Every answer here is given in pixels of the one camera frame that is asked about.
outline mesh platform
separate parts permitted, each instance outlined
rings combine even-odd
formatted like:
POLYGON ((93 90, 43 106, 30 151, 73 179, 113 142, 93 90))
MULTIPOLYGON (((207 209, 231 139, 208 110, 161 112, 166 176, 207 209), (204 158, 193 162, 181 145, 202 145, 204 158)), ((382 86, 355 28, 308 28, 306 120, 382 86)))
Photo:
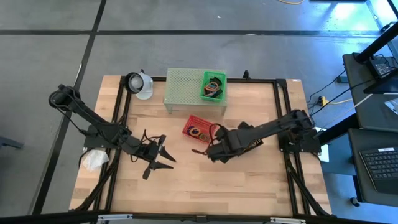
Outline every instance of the mesh platform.
POLYGON ((206 105, 221 106, 224 114, 227 106, 227 97, 222 102, 206 101, 200 98, 201 83, 205 71, 222 72, 224 70, 169 68, 167 70, 166 94, 164 105, 169 113, 172 105, 206 105))

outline red object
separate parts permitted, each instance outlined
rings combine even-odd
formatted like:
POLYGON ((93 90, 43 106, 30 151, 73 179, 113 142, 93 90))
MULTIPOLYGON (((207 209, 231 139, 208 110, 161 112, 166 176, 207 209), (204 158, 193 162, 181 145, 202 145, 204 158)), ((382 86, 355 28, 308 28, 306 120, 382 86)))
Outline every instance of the red object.
MULTIPOLYGON (((200 142, 209 143, 210 142, 209 128, 212 124, 213 123, 211 123, 207 120, 204 120, 204 119, 198 118, 197 116, 191 115, 191 116, 189 116, 189 119, 188 119, 187 123, 185 124, 184 129, 182 130, 182 134, 189 136, 193 139, 196 139, 200 142), (207 134, 209 137, 208 141, 203 141, 199 137, 196 138, 196 137, 189 135, 189 128, 192 126, 195 128, 198 128, 200 130, 201 134, 207 134)), ((211 128, 212 136, 214 136, 214 133, 216 132, 216 130, 217 130, 217 126, 213 125, 213 127, 211 128)))

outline yellow cable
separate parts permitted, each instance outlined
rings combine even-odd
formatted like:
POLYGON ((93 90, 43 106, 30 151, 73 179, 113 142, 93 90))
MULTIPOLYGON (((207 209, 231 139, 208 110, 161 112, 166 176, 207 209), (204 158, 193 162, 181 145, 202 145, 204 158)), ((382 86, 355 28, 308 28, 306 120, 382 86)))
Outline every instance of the yellow cable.
POLYGON ((329 104, 340 104, 340 103, 348 102, 348 101, 350 101, 350 100, 353 100, 353 99, 351 98, 351 99, 343 100, 343 101, 340 101, 340 102, 330 102, 329 104))
POLYGON ((285 4, 293 4, 293 5, 298 5, 298 4, 301 4, 301 3, 304 2, 304 0, 301 0, 299 2, 287 2, 287 1, 284 1, 284 0, 278 0, 278 1, 283 2, 285 4))

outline white cable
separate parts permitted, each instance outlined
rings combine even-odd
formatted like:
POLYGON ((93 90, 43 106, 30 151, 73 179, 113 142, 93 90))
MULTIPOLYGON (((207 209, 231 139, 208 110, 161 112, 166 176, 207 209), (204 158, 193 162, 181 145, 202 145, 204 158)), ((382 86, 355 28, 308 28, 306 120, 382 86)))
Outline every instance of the white cable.
POLYGON ((323 125, 323 127, 321 128, 324 129, 326 128, 326 126, 328 126, 330 123, 335 122, 337 119, 341 118, 342 116, 344 116, 345 114, 347 114, 349 111, 351 111, 352 109, 354 109, 355 107, 359 106, 361 103, 363 103, 365 100, 367 100, 369 97, 371 97, 371 95, 373 95, 373 93, 369 94, 368 96, 366 96, 365 98, 363 98, 363 100, 359 101, 357 104, 355 104, 352 108, 348 109, 348 111, 346 111, 345 113, 337 116, 335 119, 333 119, 332 121, 328 122, 327 124, 323 125))

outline computer monitor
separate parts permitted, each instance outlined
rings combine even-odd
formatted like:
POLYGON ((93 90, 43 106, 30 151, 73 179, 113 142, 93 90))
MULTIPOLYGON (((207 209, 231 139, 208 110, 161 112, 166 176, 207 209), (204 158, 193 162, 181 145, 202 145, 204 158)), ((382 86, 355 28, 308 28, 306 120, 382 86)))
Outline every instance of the computer monitor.
POLYGON ((387 76, 376 79, 376 82, 363 90, 366 94, 398 95, 398 69, 387 76))

